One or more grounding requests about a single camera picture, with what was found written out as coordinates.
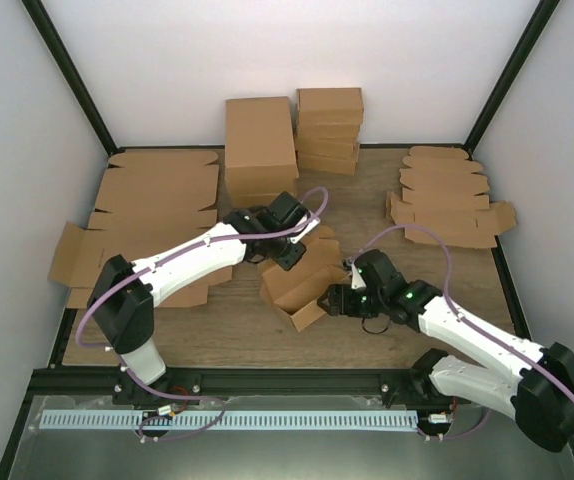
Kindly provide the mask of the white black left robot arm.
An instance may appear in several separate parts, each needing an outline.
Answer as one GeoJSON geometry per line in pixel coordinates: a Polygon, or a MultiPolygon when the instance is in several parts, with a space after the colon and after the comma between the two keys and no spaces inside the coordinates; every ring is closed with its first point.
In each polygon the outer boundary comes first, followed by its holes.
{"type": "Polygon", "coordinates": [[[101,270],[84,319],[96,322],[135,376],[137,393],[161,403],[172,381],[153,340],[154,310],[181,289],[256,257],[290,270],[306,251],[302,238],[319,223],[314,212],[283,192],[268,206],[232,210],[198,237],[160,254],[134,261],[115,255],[101,270]]]}

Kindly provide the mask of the small brown cardboard box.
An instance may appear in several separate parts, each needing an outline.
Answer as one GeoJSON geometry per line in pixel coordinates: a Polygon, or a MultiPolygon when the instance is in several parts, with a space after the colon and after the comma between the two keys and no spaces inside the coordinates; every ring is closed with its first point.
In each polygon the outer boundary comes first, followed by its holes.
{"type": "Polygon", "coordinates": [[[332,284],[346,284],[340,243],[331,227],[321,225],[302,239],[306,251],[289,271],[273,260],[258,267],[260,296],[276,315],[302,332],[326,315],[317,301],[332,284]]]}

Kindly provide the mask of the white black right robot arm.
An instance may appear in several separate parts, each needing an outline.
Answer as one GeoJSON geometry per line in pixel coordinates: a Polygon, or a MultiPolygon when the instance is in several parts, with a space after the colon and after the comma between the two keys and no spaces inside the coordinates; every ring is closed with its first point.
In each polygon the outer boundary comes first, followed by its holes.
{"type": "Polygon", "coordinates": [[[414,396],[425,403],[444,397],[473,401],[515,421],[537,446],[561,451],[574,437],[574,352],[517,337],[455,303],[422,280],[407,281],[380,250],[348,262],[349,280],[318,298],[330,316],[361,320],[385,316],[467,356],[462,361],[431,349],[415,364],[414,396]]]}

